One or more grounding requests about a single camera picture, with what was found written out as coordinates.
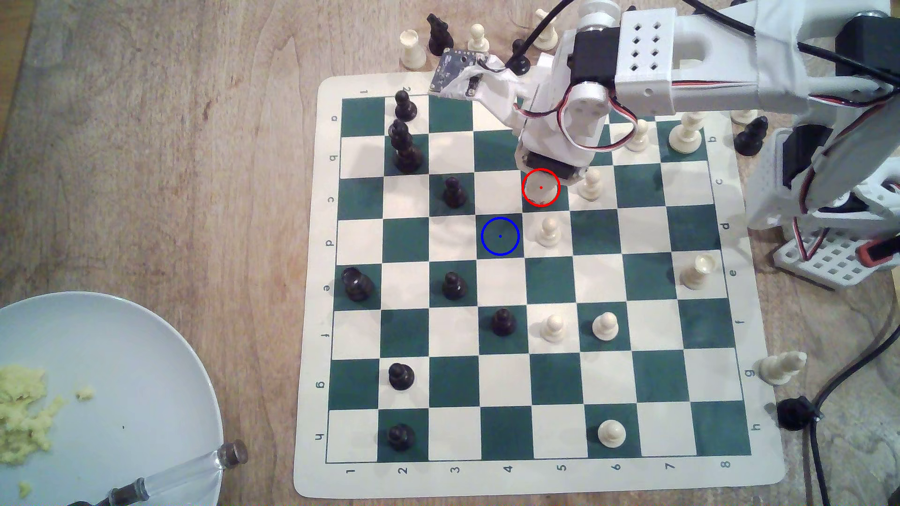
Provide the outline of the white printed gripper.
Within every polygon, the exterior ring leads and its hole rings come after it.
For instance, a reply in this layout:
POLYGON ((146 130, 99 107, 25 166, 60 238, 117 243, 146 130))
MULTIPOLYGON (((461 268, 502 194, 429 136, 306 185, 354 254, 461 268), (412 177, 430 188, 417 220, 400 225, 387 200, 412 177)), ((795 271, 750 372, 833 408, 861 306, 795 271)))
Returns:
POLYGON ((542 54, 525 74, 523 105, 528 111, 551 111, 565 95, 561 129, 555 112, 526 119, 517 145, 520 171, 527 174, 535 168, 546 168, 561 183, 578 183, 583 178, 594 156, 584 149, 600 148, 600 136, 611 109, 605 86, 596 82, 570 86, 567 61, 574 41, 574 35, 562 35, 556 52, 542 54))

